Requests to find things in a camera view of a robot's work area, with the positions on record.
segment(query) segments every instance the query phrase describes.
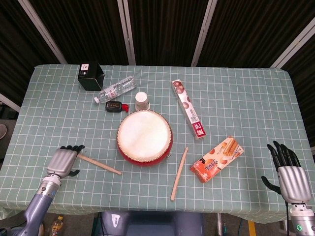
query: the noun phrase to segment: plastic bottle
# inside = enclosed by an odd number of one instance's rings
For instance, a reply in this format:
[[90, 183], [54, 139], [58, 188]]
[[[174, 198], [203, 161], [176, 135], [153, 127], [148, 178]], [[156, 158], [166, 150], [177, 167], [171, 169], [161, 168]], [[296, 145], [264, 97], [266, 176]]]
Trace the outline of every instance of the plastic bottle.
[[134, 89], [135, 87], [137, 87], [137, 84], [134, 82], [134, 78], [129, 76], [118, 83], [103, 89], [101, 92], [99, 92], [99, 95], [94, 98], [94, 100], [97, 104], [100, 102], [108, 102], [115, 97], [118, 97], [123, 93]]
[[50, 228], [49, 236], [61, 235], [61, 228], [63, 226], [63, 216], [58, 216], [58, 220], [55, 220]]

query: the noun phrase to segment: table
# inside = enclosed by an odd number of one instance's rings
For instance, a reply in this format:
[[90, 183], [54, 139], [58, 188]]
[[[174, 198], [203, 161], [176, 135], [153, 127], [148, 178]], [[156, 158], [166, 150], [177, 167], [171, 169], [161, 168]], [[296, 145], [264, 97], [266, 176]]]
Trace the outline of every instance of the table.
[[[49, 211], [87, 214], [107, 209], [225, 212], [259, 223], [285, 217], [281, 196], [267, 190], [260, 177], [278, 184], [267, 143], [277, 140], [300, 158], [315, 192], [315, 166], [291, 79], [280, 69], [234, 69], [162, 66], [102, 66], [104, 87], [134, 76], [138, 87], [116, 100], [130, 105], [139, 91], [151, 109], [162, 114], [174, 134], [171, 156], [147, 168], [126, 162], [116, 148], [122, 113], [105, 112], [95, 91], [77, 81], [78, 65], [35, 68], [0, 171], [0, 217], [27, 207], [56, 148], [84, 144], [82, 153], [117, 170], [119, 176], [77, 159], [76, 177], [62, 180]], [[195, 141], [171, 89], [181, 79], [207, 132]], [[226, 136], [245, 153], [206, 184], [189, 167]], [[170, 201], [176, 171], [189, 147], [177, 190]]]

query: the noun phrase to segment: red drum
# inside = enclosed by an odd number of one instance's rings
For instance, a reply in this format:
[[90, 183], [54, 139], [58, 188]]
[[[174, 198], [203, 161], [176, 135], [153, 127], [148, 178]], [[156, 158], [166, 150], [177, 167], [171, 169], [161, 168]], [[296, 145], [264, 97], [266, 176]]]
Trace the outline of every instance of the red drum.
[[117, 146], [132, 164], [151, 166], [167, 157], [173, 145], [173, 133], [164, 117], [153, 111], [131, 113], [119, 125]]

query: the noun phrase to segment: small black box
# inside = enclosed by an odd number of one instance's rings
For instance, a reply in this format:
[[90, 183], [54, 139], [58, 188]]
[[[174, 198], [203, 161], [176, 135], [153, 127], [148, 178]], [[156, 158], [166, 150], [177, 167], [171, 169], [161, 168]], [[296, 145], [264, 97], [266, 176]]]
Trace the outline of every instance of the small black box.
[[97, 61], [82, 63], [79, 68], [78, 81], [86, 91], [103, 89], [104, 72]]

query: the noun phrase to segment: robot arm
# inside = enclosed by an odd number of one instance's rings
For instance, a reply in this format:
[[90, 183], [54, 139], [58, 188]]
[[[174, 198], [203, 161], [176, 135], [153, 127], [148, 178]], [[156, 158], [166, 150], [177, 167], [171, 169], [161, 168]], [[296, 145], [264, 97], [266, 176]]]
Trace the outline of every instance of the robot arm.
[[37, 236], [38, 230], [44, 216], [54, 199], [56, 192], [61, 186], [61, 179], [67, 176], [76, 176], [79, 170], [71, 171], [75, 158], [84, 148], [80, 146], [62, 146], [57, 149], [53, 155], [48, 167], [47, 174], [36, 194], [31, 200], [24, 216], [26, 218], [26, 226], [23, 229], [7, 230], [7, 236]]
[[315, 216], [306, 203], [312, 199], [307, 175], [296, 154], [285, 145], [274, 141], [277, 151], [267, 145], [271, 152], [280, 187], [272, 185], [265, 176], [261, 179], [271, 190], [281, 194], [286, 204], [291, 204], [290, 217], [297, 236], [315, 236]]

